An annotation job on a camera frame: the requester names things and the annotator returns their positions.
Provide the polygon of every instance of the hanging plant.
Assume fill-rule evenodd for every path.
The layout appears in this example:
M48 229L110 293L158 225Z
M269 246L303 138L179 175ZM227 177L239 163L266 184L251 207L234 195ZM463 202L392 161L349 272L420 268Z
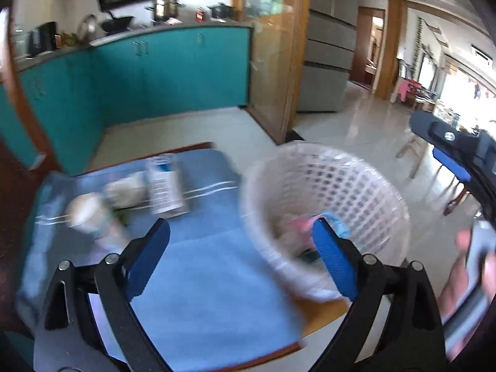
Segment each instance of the hanging plant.
M422 48L422 26L423 26L423 19L421 17L418 17L417 21L417 39L415 40L415 54L413 55L413 77L416 78L417 76L417 61L419 60L420 57L420 49Z

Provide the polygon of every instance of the human hand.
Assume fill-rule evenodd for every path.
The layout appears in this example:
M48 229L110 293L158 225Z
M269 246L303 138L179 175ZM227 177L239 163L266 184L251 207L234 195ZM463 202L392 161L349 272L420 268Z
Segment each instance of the human hand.
M437 299L437 305L441 317L448 317L455 311L458 299L463 295L468 287L468 274L465 268L465 256L470 246L470 230L462 230L456 236L456 246L460 250L460 257L451 268L451 272L443 288L441 295ZM482 272L482 288L489 300L492 301L496 295L496 253L489 253L485 258ZM446 355L453 360L472 337L470 333L464 340L457 343Z

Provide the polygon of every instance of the blue towel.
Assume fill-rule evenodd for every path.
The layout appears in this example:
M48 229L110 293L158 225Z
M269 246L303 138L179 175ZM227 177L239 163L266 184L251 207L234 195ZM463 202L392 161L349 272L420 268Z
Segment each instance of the blue towel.
M239 175L216 150L184 152L178 160L190 213L169 220L169 246L131 302L152 343L175 372L239 365L296 343L303 319L246 235ZM76 178L52 174L43 185L18 292L19 313L30 326L62 259L94 264L106 254L92 237L53 218L74 197L144 169L144 161L134 161ZM149 208L131 211L127 229L142 237L156 220ZM109 355L124 360L97 295L91 304Z

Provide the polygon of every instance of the cooking pot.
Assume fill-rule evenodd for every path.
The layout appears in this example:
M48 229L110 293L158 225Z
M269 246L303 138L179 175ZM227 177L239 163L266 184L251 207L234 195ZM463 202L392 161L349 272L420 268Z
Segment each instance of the cooking pot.
M146 9L153 11L155 22L162 22L177 17L179 7L184 7L184 4L180 4L178 0L155 0L153 7L146 7Z

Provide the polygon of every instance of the blue gripper pad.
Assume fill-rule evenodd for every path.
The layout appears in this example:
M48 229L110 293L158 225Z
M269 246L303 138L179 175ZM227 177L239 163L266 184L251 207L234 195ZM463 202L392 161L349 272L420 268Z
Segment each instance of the blue gripper pad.
M358 296L357 272L339 247L340 238L333 237L324 223L322 218L313 223L313 243L341 295L354 301Z
M127 273L124 295L129 302L145 290L148 280L169 244L170 237L171 228L165 219L158 219L146 234L148 242Z

